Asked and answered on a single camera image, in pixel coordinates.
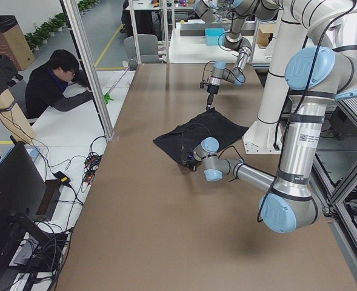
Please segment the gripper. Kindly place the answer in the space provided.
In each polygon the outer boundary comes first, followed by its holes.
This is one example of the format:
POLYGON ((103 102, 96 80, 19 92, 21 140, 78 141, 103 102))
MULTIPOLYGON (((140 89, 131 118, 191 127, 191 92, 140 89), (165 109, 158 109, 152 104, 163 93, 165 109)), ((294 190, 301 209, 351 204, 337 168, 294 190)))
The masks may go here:
POLYGON ((191 148, 181 147, 180 157, 181 164, 187 167, 191 172, 195 172, 200 165, 200 161, 195 158, 194 150, 191 148))
POLYGON ((202 80, 200 82, 200 88, 203 89, 205 85, 207 86, 207 92, 209 93, 205 109, 209 110, 212 105, 214 95, 218 94, 220 79, 211 77, 207 81, 202 80))

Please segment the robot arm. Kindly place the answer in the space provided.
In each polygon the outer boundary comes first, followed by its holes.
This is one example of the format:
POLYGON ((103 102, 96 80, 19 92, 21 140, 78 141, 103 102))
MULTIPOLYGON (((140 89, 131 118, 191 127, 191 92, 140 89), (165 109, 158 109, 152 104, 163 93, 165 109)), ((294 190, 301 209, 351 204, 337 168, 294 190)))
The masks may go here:
POLYGON ((238 54, 232 70, 222 61, 214 63, 207 82, 210 96, 217 94, 222 80, 244 80, 251 53, 242 35, 246 18, 269 21, 282 12, 258 117, 243 137, 245 148, 262 153, 278 143, 281 156, 276 174, 269 175, 242 159, 218 158, 219 143, 208 136, 197 146, 181 146, 182 163, 191 168, 202 164, 208 181, 233 174, 265 191, 257 219, 274 232, 290 233, 315 223, 322 208, 309 179, 326 107, 357 97, 357 2, 234 1, 225 7, 196 1, 193 8, 207 23, 229 18, 223 44, 238 54))
POLYGON ((220 20, 221 12, 226 11, 225 15, 231 20, 231 24, 229 30, 218 38, 218 45, 238 54, 232 69, 228 69, 224 61, 214 61, 209 79, 201 83, 207 86, 209 93, 205 108, 209 111, 222 80, 237 86, 245 82, 244 68, 252 53, 251 43, 242 35, 246 18, 254 15, 261 21, 269 21, 276 16, 279 6, 272 1, 233 1, 229 7, 220 7, 212 1, 196 1, 193 8, 206 23, 220 20))

